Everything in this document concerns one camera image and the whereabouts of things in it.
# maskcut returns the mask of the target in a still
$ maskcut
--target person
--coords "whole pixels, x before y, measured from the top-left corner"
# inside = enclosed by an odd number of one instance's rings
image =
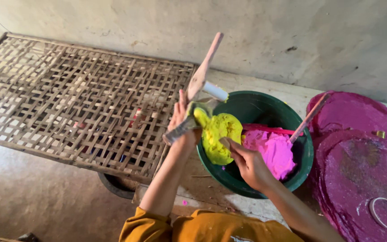
[[[179,94],[180,101],[174,105],[169,130],[180,124],[186,113],[185,94],[182,90]],[[190,217],[178,217],[171,227],[168,216],[188,157],[200,140],[200,132],[189,131],[171,146],[135,216],[126,220],[120,242],[344,241],[323,217],[274,178],[259,152],[248,150],[230,139],[231,157],[243,179],[273,202],[293,232],[276,221],[262,222],[235,213],[204,210],[197,210]]]

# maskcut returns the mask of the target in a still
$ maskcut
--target bowl rim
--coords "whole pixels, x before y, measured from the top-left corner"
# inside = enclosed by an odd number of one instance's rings
[[[295,110],[293,110],[291,107],[289,107],[289,105],[287,105],[285,102],[282,102],[280,99],[278,99],[276,97],[273,97],[273,96],[265,94],[265,93],[257,92],[257,91],[235,91],[235,92],[229,93],[229,97],[233,96],[233,95],[238,95],[238,94],[257,94],[257,95],[261,95],[261,96],[265,96],[267,98],[270,98],[270,99],[276,101],[277,103],[280,102],[283,105],[285,105],[293,114],[296,114],[296,118],[298,119],[299,123],[302,122],[301,117],[295,112]],[[297,189],[301,184],[303,184],[303,182],[307,179],[307,177],[308,177],[308,175],[309,175],[309,173],[311,171],[311,167],[313,165],[313,158],[314,158],[313,141],[311,139],[311,135],[310,135],[310,132],[309,132],[308,128],[305,127],[303,131],[304,131],[304,135],[306,135],[306,137],[307,137],[307,143],[309,143],[308,150],[306,150],[306,152],[309,152],[309,154],[311,154],[311,155],[310,155],[310,158],[309,158],[309,160],[307,161],[307,164],[306,164],[307,168],[304,169],[304,173],[305,172],[306,173],[302,174],[301,171],[298,172],[298,174],[296,174],[292,178],[292,179],[297,179],[297,181],[291,183],[288,186],[285,185],[285,187],[287,189],[289,189],[289,191],[291,191],[291,192],[294,191],[295,189]],[[198,156],[200,157],[201,163],[204,166],[204,168],[207,170],[207,172],[215,180],[217,180],[218,183],[222,184],[225,188],[229,189],[230,191],[232,191],[232,192],[234,192],[236,194],[239,194],[239,195],[242,195],[242,196],[245,196],[245,197],[254,198],[254,199],[268,199],[264,194],[262,194],[260,192],[251,192],[251,191],[248,191],[248,190],[245,190],[245,189],[240,189],[240,187],[242,187],[245,184],[245,182],[242,182],[240,180],[234,179],[228,173],[224,173],[224,175],[222,177],[215,176],[212,172],[210,172],[209,167],[208,167],[208,166],[214,166],[214,164],[212,164],[208,160],[208,158],[207,158],[207,163],[209,163],[209,164],[206,164],[204,162],[203,158],[202,158],[202,156],[207,157],[206,154],[205,154],[204,148],[202,146],[202,142],[198,143],[198,145],[196,146],[196,150],[198,152]]]

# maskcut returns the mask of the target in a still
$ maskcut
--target pink dough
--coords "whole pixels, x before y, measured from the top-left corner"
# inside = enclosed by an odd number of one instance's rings
[[[287,134],[250,130],[244,133],[243,146],[259,151],[268,169],[276,179],[285,179],[295,167],[292,143]]]

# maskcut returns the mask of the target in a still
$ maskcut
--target concrete wall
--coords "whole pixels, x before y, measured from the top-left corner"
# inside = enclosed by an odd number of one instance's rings
[[[215,69],[387,102],[387,0],[0,0],[0,23],[193,63],[222,31]]]

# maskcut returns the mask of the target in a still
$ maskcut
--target sleeve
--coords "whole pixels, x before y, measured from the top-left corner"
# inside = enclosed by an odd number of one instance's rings
[[[135,216],[123,225],[119,242],[171,241],[171,219],[137,207]]]

